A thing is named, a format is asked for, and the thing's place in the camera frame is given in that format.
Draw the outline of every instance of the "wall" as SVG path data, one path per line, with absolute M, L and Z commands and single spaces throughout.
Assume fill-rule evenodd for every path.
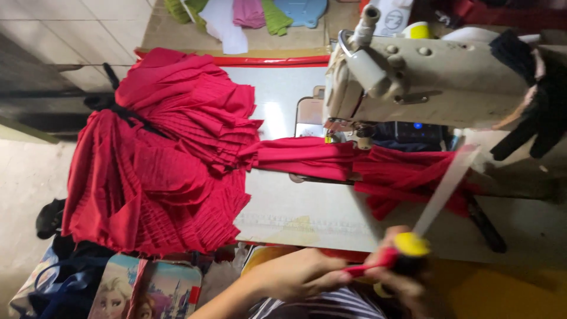
M 2 0 L 0 32 L 46 64 L 80 64 L 61 74 L 85 91 L 110 85 L 102 63 L 123 78 L 136 61 L 155 0 Z

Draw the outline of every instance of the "red handle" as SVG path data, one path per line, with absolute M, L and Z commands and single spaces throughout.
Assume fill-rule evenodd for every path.
M 364 276 L 364 272 L 370 268 L 374 268 L 374 267 L 392 268 L 396 263 L 396 260 L 397 260 L 397 250 L 394 247 L 387 247 L 382 252 L 382 257 L 380 258 L 380 261 L 377 264 L 373 266 L 368 266 L 368 265 L 352 266 L 352 267 L 344 268 L 342 270 L 348 272 L 353 278 L 362 277 Z

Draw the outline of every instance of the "white fabric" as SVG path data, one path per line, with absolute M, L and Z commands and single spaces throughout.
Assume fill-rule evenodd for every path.
M 207 33 L 222 42 L 222 53 L 241 54 L 248 52 L 248 39 L 240 26 L 232 23 L 234 0 L 209 0 L 199 13 L 207 22 Z

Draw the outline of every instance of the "sewing machine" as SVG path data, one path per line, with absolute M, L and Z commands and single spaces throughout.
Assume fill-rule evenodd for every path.
M 525 81 L 488 43 L 371 36 L 379 17 L 366 7 L 354 32 L 339 33 L 324 97 L 331 132 L 366 137 L 385 121 L 491 128 L 522 102 Z

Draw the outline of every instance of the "floor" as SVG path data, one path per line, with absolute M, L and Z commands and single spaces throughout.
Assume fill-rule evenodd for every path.
M 0 140 L 0 318 L 37 265 L 49 241 L 35 235 L 35 219 L 53 198 L 67 197 L 74 143 Z

